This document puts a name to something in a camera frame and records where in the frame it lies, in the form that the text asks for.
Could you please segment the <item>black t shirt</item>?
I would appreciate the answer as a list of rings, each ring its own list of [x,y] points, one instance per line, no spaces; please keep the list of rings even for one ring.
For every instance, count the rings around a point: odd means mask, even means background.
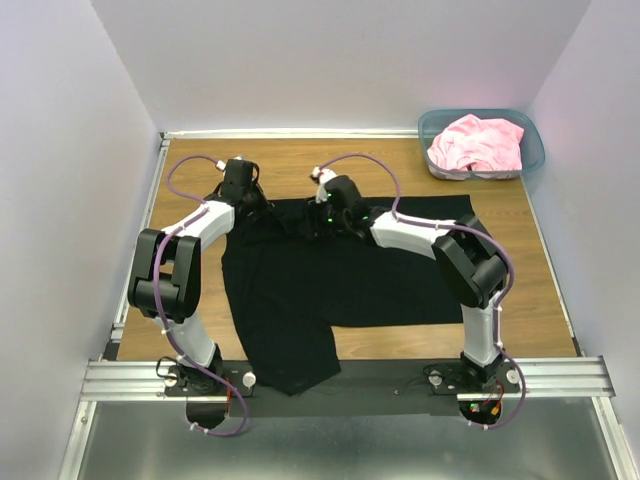
[[[234,326],[258,381],[300,394],[341,370],[333,327],[459,324],[435,261],[363,243],[306,199],[239,222],[222,256]]]

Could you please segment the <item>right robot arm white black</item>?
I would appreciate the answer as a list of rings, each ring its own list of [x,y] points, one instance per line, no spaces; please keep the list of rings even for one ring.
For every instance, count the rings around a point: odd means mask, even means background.
[[[480,392],[496,380],[505,361],[500,308],[509,264],[474,215],[436,221],[365,204],[346,175],[316,168],[313,200],[323,232],[353,236],[380,248],[418,254],[436,262],[445,287],[461,307],[464,346],[450,374],[460,388]]]

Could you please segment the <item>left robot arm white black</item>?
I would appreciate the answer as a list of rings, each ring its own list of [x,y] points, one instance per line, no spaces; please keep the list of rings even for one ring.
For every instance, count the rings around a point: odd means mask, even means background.
[[[191,160],[205,160],[221,172],[222,180],[206,196],[177,189],[172,177]],[[206,333],[198,306],[202,291],[202,255],[235,224],[269,209],[259,184],[260,167],[242,157],[227,161],[191,155],[178,161],[166,177],[176,196],[197,203],[195,210],[163,229],[146,228],[136,241],[127,287],[130,306],[153,320],[173,348],[187,382],[201,395],[220,386],[236,392],[223,377],[218,344]]]

